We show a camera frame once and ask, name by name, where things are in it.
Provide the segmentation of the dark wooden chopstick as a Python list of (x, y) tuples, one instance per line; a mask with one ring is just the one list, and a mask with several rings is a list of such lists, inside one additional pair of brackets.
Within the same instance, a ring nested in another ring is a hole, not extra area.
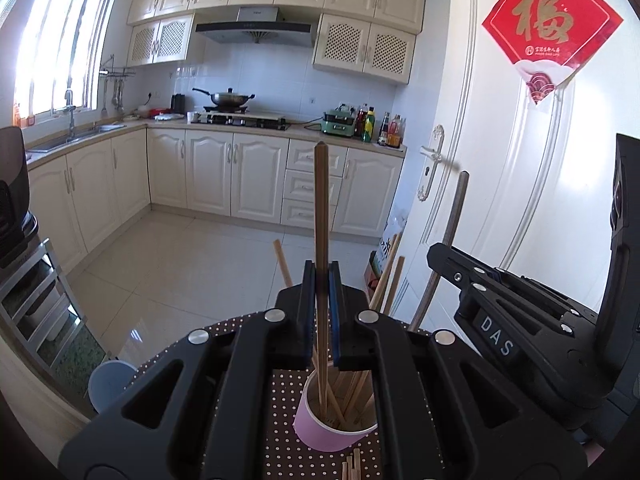
[(460, 222), (462, 209), (465, 201), (466, 191), (468, 190), (470, 174), (467, 171), (461, 171), (458, 177), (456, 192), (454, 193), (454, 201), (451, 205), (446, 230), (442, 242), (434, 244), (427, 253), (427, 263), (432, 269), (430, 278), (427, 281), (424, 293), (414, 312), (413, 318), (409, 325), (409, 330), (416, 332), (424, 318), (426, 317), (428, 308), (430, 307), (437, 290), (440, 278), (445, 269), (445, 257), (450, 252), (454, 236), (457, 233)]

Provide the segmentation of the pink cylindrical chopstick holder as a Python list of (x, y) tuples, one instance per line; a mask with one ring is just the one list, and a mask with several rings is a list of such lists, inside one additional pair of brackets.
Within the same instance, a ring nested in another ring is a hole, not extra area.
[(328, 400), (328, 420), (321, 419), (317, 382), (317, 373), (312, 372), (304, 383), (293, 422), (295, 434), (304, 445), (318, 452), (343, 451), (378, 429), (374, 405), (368, 401), (372, 394), (370, 379), (362, 390), (366, 398), (357, 401), (348, 414), (343, 413), (344, 422), (340, 421), (331, 400)]

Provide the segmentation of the brown polka dot tablecloth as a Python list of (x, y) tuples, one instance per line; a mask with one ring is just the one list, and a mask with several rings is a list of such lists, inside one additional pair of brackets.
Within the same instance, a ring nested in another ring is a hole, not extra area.
[[(149, 393), (146, 406), (160, 399), (178, 404), (178, 419), (168, 430), (166, 464), (146, 478), (213, 479), (216, 472), (206, 468), (206, 460), (218, 457), (228, 471), (228, 479), (259, 479), (272, 467), (294, 458), (301, 464), (327, 460), (336, 466), (337, 454), (358, 441), (380, 447), (382, 469), (389, 479), (441, 479), (445, 467), (427, 402), (416, 377), (411, 358), (427, 340), (424, 334), (410, 333), (401, 322), (381, 316), (378, 322), (362, 324), (350, 318), (337, 331), (356, 346), (352, 356), (343, 356), (349, 366), (371, 367), (371, 391), (378, 392), (380, 414), (365, 414), (362, 428), (349, 427), (348, 418), (337, 400), (329, 402), (329, 422), (319, 417), (318, 388), (305, 373), (302, 361), (283, 353), (270, 358), (269, 351), (282, 348), (284, 338), (293, 333), (289, 322), (277, 325), (262, 338), (264, 320), (260, 313), (232, 318), (204, 328), (204, 346), (194, 347), (186, 339), (171, 344), (142, 365), (132, 392)], [(250, 423), (248, 438), (238, 444), (224, 439), (209, 442), (215, 408), (227, 374), (233, 345), (239, 332), (248, 342), (265, 341), (258, 359), (266, 364), (258, 385), (242, 386), (251, 396), (261, 393), (262, 409)]]

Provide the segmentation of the wooden chopstick on table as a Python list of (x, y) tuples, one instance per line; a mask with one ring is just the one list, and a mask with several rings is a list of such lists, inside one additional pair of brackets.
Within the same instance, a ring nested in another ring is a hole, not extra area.
[(361, 479), (361, 453), (360, 448), (354, 448), (352, 452), (352, 466), (350, 466), (350, 478), (352, 480)]

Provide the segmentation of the light blue cup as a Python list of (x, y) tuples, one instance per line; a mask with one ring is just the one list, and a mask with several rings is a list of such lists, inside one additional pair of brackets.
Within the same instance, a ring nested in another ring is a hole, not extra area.
[(121, 360), (101, 363), (88, 381), (88, 396), (93, 408), (98, 413), (109, 408), (125, 391), (137, 371), (137, 367)]

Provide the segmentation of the white door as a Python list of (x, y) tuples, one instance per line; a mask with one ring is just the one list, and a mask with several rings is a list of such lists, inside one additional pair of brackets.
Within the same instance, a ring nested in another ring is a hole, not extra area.
[[(390, 312), (410, 321), (444, 235), (457, 180), (470, 174), (457, 248), (551, 286), (590, 308), (610, 265), (618, 134), (639, 132), (639, 19), (629, 0), (605, 0), (623, 23), (577, 74), (539, 103), (483, 27), (498, 0), (426, 0), (410, 84), (395, 110), (407, 121), (398, 200), (408, 209), (404, 270)], [(430, 195), (416, 197), (420, 147), (445, 129)]]

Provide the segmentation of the dark sauce bottle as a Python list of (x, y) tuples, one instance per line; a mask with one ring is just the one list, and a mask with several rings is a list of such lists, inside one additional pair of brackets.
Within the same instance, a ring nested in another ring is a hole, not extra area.
[(378, 145), (387, 145), (388, 126), (390, 125), (390, 113), (386, 112), (383, 116), (380, 131), (378, 132)]

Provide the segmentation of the orange oil bottle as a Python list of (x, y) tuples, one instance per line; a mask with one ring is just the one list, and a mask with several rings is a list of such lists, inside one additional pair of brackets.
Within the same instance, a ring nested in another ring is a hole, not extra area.
[(402, 143), (402, 118), (396, 114), (387, 130), (387, 145), (390, 148), (400, 148)]

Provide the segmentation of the red sauce bottle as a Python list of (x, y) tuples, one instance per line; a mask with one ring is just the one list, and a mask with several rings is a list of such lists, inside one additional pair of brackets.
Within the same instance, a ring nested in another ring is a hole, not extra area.
[(357, 114), (354, 121), (354, 137), (362, 138), (364, 124), (368, 114), (368, 104), (363, 103), (357, 110)]

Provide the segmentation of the green yellow bottle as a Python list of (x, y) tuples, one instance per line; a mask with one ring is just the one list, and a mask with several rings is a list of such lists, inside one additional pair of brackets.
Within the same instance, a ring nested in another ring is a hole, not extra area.
[(370, 106), (367, 110), (366, 116), (363, 118), (362, 122), (362, 140), (363, 142), (370, 143), (372, 141), (372, 136), (374, 133), (375, 127), (375, 112), (374, 107)]

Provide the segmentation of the green electric cooker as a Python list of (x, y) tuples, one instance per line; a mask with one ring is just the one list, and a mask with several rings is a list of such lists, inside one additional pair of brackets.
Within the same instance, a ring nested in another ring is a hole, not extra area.
[(327, 110), (321, 118), (321, 132), (329, 136), (352, 138), (355, 133), (355, 109), (346, 104)]

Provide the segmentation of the black gas stove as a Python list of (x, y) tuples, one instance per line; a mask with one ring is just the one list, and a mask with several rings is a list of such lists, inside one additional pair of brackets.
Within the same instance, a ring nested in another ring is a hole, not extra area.
[(288, 130), (290, 123), (277, 115), (232, 114), (206, 112), (194, 114), (191, 124), (267, 129), (273, 131)]

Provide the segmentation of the metal storage rack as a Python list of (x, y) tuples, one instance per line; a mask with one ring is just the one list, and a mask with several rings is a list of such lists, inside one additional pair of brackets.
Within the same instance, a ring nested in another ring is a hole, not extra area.
[(1, 270), (1, 321), (40, 364), (58, 365), (86, 325), (50, 240), (32, 240)]

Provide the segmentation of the cream lower cabinets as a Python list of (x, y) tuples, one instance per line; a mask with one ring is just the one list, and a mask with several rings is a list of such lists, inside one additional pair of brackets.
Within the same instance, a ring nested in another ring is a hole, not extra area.
[(32, 210), (70, 272), (151, 205), (310, 229), (314, 139), (108, 125), (28, 154)]

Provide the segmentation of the cream cabinets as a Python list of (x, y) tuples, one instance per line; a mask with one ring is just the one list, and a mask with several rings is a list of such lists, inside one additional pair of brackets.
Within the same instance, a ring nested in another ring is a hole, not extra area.
[(151, 205), (310, 229), (314, 139), (108, 125), (28, 154), (32, 210), (70, 272)]
[(129, 65), (186, 60), (197, 24), (233, 21), (241, 6), (313, 24), (316, 67), (408, 84), (425, 0), (132, 0)]

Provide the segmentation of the wok with lid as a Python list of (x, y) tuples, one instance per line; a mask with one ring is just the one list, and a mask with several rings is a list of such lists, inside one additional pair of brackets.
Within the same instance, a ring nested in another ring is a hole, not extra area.
[(213, 106), (221, 110), (237, 110), (255, 97), (254, 94), (235, 93), (232, 88), (229, 88), (226, 92), (208, 92), (199, 88), (193, 88), (193, 91), (208, 96)]

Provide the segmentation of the black electric kettle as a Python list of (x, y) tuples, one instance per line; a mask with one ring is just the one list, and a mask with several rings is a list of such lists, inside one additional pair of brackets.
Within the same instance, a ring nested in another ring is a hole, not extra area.
[(175, 114), (186, 114), (186, 96), (176, 93), (171, 96), (170, 109)]

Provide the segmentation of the black rice cooker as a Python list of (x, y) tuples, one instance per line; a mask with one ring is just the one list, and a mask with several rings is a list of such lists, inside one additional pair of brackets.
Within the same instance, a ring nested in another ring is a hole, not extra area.
[(29, 180), (21, 128), (2, 128), (0, 145), (0, 258), (2, 269), (6, 269), (36, 236), (38, 221), (29, 210)]

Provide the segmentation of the black range hood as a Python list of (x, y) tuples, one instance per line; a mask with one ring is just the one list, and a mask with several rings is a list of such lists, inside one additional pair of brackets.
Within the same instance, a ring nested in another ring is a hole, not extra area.
[(233, 21), (197, 24), (195, 31), (217, 44), (277, 44), (311, 48), (316, 28), (287, 20), (275, 6), (241, 6)]

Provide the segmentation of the chrome sink faucet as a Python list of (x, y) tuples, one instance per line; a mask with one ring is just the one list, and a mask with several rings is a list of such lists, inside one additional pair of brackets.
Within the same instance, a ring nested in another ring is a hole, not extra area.
[(75, 139), (75, 110), (73, 90), (67, 88), (65, 91), (64, 113), (68, 116), (68, 140)]

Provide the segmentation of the cream upper cabinets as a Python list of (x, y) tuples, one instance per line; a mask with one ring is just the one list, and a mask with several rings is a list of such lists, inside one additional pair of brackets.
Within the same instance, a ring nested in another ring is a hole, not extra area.
[(233, 21), (241, 6), (313, 24), (316, 67), (408, 84), (425, 0), (132, 0), (129, 65), (186, 60), (197, 24)]

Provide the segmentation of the red fu character decoration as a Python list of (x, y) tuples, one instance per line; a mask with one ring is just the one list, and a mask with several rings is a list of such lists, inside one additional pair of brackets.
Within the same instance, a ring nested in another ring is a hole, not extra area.
[(589, 61), (622, 23), (604, 0), (498, 0), (483, 26), (539, 103)]

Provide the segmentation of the window with bars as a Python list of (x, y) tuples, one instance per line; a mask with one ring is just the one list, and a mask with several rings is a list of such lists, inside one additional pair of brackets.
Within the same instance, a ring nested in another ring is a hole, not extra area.
[(14, 113), (22, 126), (90, 110), (111, 0), (35, 0), (16, 62)]

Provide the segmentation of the wall utensil rack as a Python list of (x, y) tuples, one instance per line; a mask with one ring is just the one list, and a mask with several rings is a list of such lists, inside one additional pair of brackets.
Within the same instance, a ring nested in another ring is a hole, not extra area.
[(116, 67), (115, 55), (111, 54), (106, 61), (100, 64), (99, 78), (103, 82), (101, 117), (107, 118), (107, 104), (111, 103), (115, 114), (124, 114), (124, 88), (125, 82), (136, 76), (133, 68)]

